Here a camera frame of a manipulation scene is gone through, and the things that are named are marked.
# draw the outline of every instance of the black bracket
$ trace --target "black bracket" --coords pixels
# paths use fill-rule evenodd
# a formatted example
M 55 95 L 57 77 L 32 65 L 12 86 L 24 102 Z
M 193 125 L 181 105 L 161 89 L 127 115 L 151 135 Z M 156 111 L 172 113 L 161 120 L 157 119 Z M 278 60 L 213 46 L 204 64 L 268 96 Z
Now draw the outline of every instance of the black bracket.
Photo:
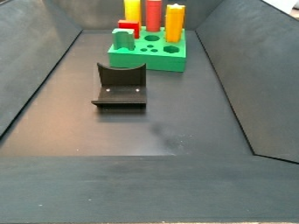
M 112 68 L 97 63 L 101 83 L 99 97 L 92 103 L 99 106 L 145 107 L 145 64 L 135 68 Z

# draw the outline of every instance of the red block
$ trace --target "red block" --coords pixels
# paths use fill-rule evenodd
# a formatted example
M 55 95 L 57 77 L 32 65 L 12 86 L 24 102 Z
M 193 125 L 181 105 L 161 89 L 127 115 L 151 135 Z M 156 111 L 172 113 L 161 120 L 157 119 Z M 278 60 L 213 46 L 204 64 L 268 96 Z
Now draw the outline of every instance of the red block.
M 145 0 L 145 30 L 159 32 L 161 26 L 163 1 Z
M 117 28 L 121 29 L 133 29 L 135 30 L 135 39 L 139 39 L 139 22 L 129 21 L 129 20 L 119 20 L 117 21 Z

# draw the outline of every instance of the red cylinder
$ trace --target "red cylinder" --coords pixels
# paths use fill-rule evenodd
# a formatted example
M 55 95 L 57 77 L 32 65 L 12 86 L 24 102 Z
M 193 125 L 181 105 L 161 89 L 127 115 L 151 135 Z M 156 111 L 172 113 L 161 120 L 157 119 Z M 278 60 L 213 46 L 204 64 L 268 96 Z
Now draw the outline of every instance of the red cylinder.
M 163 0 L 145 0 L 145 30 L 159 32 L 161 27 Z

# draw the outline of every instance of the green foam block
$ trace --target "green foam block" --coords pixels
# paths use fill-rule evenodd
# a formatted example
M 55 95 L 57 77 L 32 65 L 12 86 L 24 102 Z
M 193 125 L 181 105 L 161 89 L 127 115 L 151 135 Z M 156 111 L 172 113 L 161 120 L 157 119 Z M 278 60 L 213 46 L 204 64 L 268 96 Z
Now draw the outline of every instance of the green foam block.
M 159 32 L 140 31 L 140 38 L 135 39 L 135 50 L 127 48 L 108 49 L 111 67 L 137 67 L 145 63 L 152 70 L 183 72 L 185 65 L 185 38 L 181 30 L 181 40 L 168 43 L 164 39 L 164 28 Z

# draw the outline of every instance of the yellow cylinder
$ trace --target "yellow cylinder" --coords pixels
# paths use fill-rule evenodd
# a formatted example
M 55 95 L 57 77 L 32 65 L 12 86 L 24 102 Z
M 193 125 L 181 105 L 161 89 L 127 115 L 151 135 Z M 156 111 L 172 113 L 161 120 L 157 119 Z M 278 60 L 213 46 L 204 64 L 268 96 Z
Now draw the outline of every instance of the yellow cylinder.
M 179 42 L 183 34 L 183 20 L 184 20 L 184 5 L 179 5 L 177 3 L 167 5 L 165 9 L 165 23 L 164 29 L 165 34 L 164 38 L 167 42 Z
M 124 0 L 125 4 L 125 20 L 139 22 L 141 30 L 141 4 L 140 0 Z

